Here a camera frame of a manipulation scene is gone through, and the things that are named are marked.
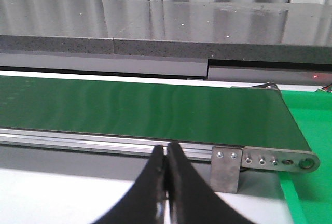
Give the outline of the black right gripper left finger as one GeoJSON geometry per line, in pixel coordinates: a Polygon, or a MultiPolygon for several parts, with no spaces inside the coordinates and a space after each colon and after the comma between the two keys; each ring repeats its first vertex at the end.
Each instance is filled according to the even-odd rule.
{"type": "Polygon", "coordinates": [[[128,192],[96,223],[164,223],[164,153],[157,145],[128,192]]]}

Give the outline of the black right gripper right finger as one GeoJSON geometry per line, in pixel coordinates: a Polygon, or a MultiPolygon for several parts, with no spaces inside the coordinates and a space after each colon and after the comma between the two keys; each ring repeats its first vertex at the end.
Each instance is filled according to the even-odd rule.
{"type": "Polygon", "coordinates": [[[251,223],[203,180],[178,143],[167,146],[171,223],[251,223]]]}

